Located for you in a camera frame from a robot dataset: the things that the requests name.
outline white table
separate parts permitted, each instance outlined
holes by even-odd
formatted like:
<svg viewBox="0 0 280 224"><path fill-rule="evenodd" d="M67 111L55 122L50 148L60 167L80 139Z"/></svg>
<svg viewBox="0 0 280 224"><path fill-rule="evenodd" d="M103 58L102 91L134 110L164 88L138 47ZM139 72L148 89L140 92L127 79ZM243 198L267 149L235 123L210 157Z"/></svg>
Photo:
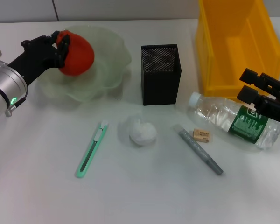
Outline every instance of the white table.
<svg viewBox="0 0 280 224"><path fill-rule="evenodd" d="M272 18L280 38L280 18ZM269 151L225 135L205 150L224 170L217 176L171 129L196 125L184 114L198 90L197 20L0 24L1 60L20 43L74 24L118 32L133 61L122 91L90 104L53 104L32 84L28 100L0 117L0 224L280 224L280 136ZM182 78L175 108L141 105L140 47L177 43ZM128 116L141 113L159 133L156 144L133 145ZM110 122L84 179L74 173L97 123Z"/></svg>

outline yellow plastic bin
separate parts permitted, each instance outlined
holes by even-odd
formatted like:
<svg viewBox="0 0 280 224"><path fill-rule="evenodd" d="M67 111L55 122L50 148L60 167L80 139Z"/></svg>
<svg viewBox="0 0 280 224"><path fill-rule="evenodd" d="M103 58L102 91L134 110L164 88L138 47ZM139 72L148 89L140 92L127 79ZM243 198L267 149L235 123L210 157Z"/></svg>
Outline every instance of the yellow plastic bin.
<svg viewBox="0 0 280 224"><path fill-rule="evenodd" d="M246 68L279 79L280 43L262 0L199 0L199 5L196 47L205 96L236 100Z"/></svg>

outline green bottle label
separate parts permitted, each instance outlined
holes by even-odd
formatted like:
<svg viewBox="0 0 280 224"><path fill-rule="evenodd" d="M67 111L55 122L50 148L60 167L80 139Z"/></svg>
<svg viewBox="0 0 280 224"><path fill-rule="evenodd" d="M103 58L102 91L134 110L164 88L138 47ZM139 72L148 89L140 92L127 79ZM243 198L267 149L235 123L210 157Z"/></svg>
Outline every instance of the green bottle label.
<svg viewBox="0 0 280 224"><path fill-rule="evenodd" d="M268 120L269 118L256 113L255 110L241 106L228 132L254 144Z"/></svg>

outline black mesh pencil holder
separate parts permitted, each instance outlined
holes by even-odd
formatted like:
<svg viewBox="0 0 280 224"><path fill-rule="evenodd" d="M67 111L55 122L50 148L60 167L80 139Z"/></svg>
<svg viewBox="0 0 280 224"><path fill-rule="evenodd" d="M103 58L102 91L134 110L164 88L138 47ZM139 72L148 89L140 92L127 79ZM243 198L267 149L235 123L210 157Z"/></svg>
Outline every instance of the black mesh pencil holder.
<svg viewBox="0 0 280 224"><path fill-rule="evenodd" d="M141 50L143 105L175 104L182 73L177 45L142 46Z"/></svg>

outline clear bottle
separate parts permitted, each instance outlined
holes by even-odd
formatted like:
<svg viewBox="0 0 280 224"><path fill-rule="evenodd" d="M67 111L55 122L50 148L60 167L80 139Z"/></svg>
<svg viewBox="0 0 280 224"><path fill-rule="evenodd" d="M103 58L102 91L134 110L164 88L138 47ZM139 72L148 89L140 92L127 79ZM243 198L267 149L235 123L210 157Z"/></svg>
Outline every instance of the clear bottle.
<svg viewBox="0 0 280 224"><path fill-rule="evenodd" d="M262 149L272 147L280 134L280 122L259 115L230 99L204 97L194 92L189 106L195 109L197 117Z"/></svg>

